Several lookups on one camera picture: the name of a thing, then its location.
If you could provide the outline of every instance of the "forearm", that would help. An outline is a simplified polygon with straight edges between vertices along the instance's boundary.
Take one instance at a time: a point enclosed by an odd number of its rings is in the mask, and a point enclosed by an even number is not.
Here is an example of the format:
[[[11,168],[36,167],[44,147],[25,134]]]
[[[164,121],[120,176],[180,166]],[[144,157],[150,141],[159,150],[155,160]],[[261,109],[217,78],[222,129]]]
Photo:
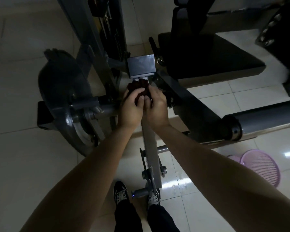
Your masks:
[[[132,133],[112,132],[46,195],[21,231],[88,231]]]
[[[196,187],[236,231],[290,225],[290,200],[261,176],[171,126],[156,132]]]

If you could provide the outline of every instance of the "black sneaker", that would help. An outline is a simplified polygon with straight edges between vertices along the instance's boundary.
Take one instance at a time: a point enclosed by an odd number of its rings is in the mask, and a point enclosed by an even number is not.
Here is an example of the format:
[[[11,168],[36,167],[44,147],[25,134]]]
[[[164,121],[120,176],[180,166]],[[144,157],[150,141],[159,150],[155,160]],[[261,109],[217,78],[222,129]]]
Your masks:
[[[156,189],[155,194],[147,196],[147,209],[153,204],[160,205],[160,199],[161,199],[160,189]]]
[[[122,201],[127,200],[130,202],[128,197],[128,191],[127,187],[122,181],[117,181],[114,186],[114,200],[116,203],[116,206]]]

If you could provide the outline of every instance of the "dark red object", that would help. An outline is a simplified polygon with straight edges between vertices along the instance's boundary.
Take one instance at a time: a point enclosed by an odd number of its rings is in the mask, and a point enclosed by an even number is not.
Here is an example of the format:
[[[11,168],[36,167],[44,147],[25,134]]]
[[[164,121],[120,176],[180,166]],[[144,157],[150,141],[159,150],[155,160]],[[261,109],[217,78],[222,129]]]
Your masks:
[[[144,79],[139,79],[139,81],[134,80],[134,81],[132,81],[132,83],[128,84],[128,86],[127,86],[128,90],[129,90],[128,96],[135,89],[145,88],[145,90],[142,93],[139,93],[138,96],[136,97],[135,105],[138,104],[139,97],[142,96],[142,95],[143,96],[147,95],[151,99],[150,92],[149,92],[149,89],[148,89],[148,85],[149,85],[148,84],[148,80],[144,80]]]

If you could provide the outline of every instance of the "exercise machine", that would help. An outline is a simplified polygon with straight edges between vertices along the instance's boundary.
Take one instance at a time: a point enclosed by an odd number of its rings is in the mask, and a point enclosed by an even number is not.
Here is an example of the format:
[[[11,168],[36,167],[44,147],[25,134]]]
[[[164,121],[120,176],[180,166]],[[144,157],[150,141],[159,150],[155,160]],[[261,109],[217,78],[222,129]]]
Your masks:
[[[217,32],[256,29],[256,44],[265,47],[290,69],[286,52],[290,33],[290,0],[246,0],[246,8],[214,11],[217,0],[174,0],[172,31],[149,38],[154,54],[130,57],[120,0],[58,0],[81,46],[76,58],[62,50],[46,50],[48,60],[39,74],[43,101],[38,103],[38,127],[57,130],[80,154],[87,156],[104,139],[98,123],[109,118],[116,127],[124,73],[131,80],[146,79],[163,90],[169,108],[188,128],[188,137],[217,148],[290,127],[290,101],[220,118],[187,88],[258,75],[266,65]],[[106,95],[94,97],[87,77],[94,67]],[[290,81],[285,88],[290,94]],[[167,173],[158,154],[154,131],[141,121],[144,150],[140,149],[147,186],[134,197],[161,188]]]

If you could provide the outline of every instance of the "black pants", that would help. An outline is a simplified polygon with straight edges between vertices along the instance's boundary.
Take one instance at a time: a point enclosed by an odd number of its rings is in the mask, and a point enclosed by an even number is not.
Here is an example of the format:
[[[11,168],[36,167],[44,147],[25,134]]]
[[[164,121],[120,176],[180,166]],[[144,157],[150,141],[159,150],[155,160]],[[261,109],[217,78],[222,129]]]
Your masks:
[[[135,207],[127,200],[121,201],[115,211],[115,232],[141,232],[142,223]],[[151,205],[147,213],[147,221],[152,232],[180,232],[174,224],[173,218],[164,207]]]

